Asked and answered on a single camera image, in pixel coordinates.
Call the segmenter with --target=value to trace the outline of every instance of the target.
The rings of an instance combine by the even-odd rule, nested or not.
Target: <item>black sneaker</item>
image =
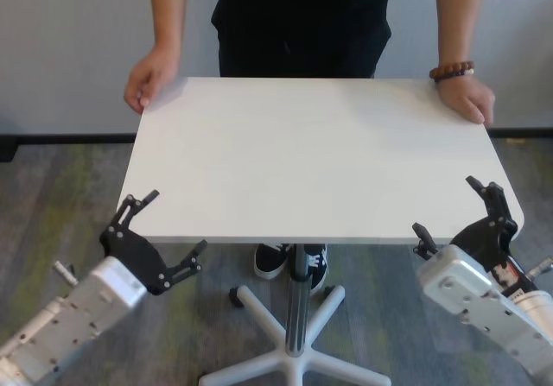
[[[309,256],[309,267],[312,270],[311,294],[319,291],[325,283],[328,274],[327,246],[322,247],[318,255]]]
[[[260,244],[253,256],[253,269],[256,275],[270,280],[283,272],[288,259],[289,244]]]

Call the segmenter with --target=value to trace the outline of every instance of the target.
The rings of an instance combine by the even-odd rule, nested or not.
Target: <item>person's right hand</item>
[[[132,71],[124,88],[125,102],[138,114],[173,81],[179,70],[181,50],[176,47],[155,46]]]

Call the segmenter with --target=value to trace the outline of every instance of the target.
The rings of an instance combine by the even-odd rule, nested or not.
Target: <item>hand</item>
[[[181,51],[176,47],[155,46],[130,71],[124,100],[138,114],[152,102],[179,70]]]
[[[443,103],[476,124],[493,123],[495,95],[472,75],[462,75],[438,82]]]

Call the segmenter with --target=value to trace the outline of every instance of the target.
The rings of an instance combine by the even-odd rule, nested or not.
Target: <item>gray carpet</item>
[[[494,144],[525,215],[512,248],[530,267],[553,251],[553,142]],[[130,152],[129,145],[26,146],[12,163],[0,164],[0,344],[67,291],[51,272],[54,260],[72,263],[83,276],[101,259],[98,235],[115,207]],[[287,280],[255,278],[253,248],[210,247],[201,258],[204,273],[149,297],[86,350],[59,384],[188,386],[201,372],[268,351],[270,341],[227,299],[228,288],[247,284],[284,321]],[[168,262],[184,251],[160,250]],[[342,284],[346,300],[316,349],[381,371],[395,386],[530,385],[506,353],[422,296],[415,275],[421,260],[409,247],[341,247],[329,256],[327,283]],[[539,283],[553,290],[553,275]],[[321,301],[316,296],[314,306]],[[283,377],[244,384],[278,385]],[[344,383],[308,374],[306,384]]]

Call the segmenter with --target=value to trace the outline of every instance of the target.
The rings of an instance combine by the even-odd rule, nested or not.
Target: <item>wooden bead bracelet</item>
[[[440,65],[430,71],[430,78],[434,82],[440,82],[443,79],[460,77],[474,73],[474,62],[467,60],[465,62],[455,62],[453,64]]]

